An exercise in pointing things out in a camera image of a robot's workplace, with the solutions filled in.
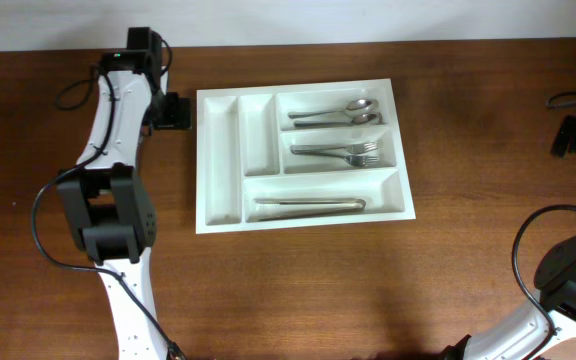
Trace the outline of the large steel spoon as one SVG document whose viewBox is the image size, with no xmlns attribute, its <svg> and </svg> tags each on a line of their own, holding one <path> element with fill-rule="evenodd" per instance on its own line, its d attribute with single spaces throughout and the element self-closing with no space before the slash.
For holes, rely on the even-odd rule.
<svg viewBox="0 0 576 360">
<path fill-rule="evenodd" d="M 362 126 L 370 124 L 381 124 L 383 120 L 381 113 L 367 113 L 351 118 L 323 120 L 323 121 L 306 121 L 295 120 L 293 122 L 295 128 L 322 128 L 322 127 L 346 127 L 346 126 Z"/>
<path fill-rule="evenodd" d="M 315 117 L 328 114 L 344 114 L 349 117 L 356 117 L 359 115 L 370 113 L 379 107 L 379 101 L 376 99 L 361 98 L 350 101 L 345 107 L 338 107 L 334 109 L 317 110 L 310 112 L 289 112 L 289 119 L 302 119 L 308 117 Z"/>
</svg>

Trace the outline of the steel fork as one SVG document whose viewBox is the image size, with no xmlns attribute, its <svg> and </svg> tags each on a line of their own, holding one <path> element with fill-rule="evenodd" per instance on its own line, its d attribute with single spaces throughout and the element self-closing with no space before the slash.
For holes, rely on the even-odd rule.
<svg viewBox="0 0 576 360">
<path fill-rule="evenodd" d="M 341 155 L 321 151 L 294 152 L 294 155 L 337 158 L 343 160 L 352 167 L 369 167 L 378 164 L 380 161 L 376 156 Z"/>
<path fill-rule="evenodd" d="M 325 145 L 291 145 L 292 153 L 324 152 L 324 151 L 345 151 L 352 155 L 359 155 L 377 150 L 377 142 L 364 142 L 355 144 L 325 144 Z"/>
</svg>

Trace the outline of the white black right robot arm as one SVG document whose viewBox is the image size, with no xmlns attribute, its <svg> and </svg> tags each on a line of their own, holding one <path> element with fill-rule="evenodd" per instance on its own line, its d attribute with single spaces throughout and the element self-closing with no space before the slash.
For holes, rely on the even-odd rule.
<svg viewBox="0 0 576 360">
<path fill-rule="evenodd" d="M 519 268 L 520 244 L 528 227 L 557 211 L 576 213 L 576 205 L 557 204 L 533 212 L 514 238 L 511 267 L 526 302 L 489 330 L 446 347 L 441 359 L 539 359 L 550 348 L 576 338 L 576 235 L 546 253 L 535 271 L 533 291 Z"/>
</svg>

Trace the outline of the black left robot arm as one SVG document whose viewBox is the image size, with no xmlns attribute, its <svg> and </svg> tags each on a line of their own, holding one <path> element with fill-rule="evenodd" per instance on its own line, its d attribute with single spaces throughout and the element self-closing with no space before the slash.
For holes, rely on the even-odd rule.
<svg viewBox="0 0 576 360">
<path fill-rule="evenodd" d="M 99 100 L 76 165 L 57 192 L 75 246 L 99 276 L 121 359 L 182 359 L 159 324 L 150 280 L 157 215 L 138 175 L 138 152 L 155 130 L 189 130 L 192 103 L 167 89 L 172 51 L 149 27 L 131 27 L 125 49 L 102 56 L 92 75 Z"/>
</svg>

